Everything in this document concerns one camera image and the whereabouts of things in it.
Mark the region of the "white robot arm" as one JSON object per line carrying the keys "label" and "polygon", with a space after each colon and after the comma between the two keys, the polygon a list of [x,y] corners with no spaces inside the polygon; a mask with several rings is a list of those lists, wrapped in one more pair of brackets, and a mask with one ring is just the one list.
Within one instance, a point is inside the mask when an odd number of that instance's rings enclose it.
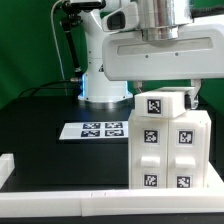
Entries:
{"label": "white robot arm", "polygon": [[224,6],[193,9],[190,0],[57,0],[79,100],[114,106],[127,83],[189,80],[197,106],[204,79],[224,78]]}

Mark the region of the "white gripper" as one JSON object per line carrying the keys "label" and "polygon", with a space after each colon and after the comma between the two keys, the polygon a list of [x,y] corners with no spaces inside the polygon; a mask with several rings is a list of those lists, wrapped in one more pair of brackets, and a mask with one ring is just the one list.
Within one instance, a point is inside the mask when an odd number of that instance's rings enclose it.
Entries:
{"label": "white gripper", "polygon": [[224,15],[201,17],[179,28],[173,40],[142,40],[139,31],[107,36],[102,45],[105,75],[114,81],[134,81],[137,94],[143,82],[137,80],[191,79],[185,106],[199,105],[200,79],[224,78]]}

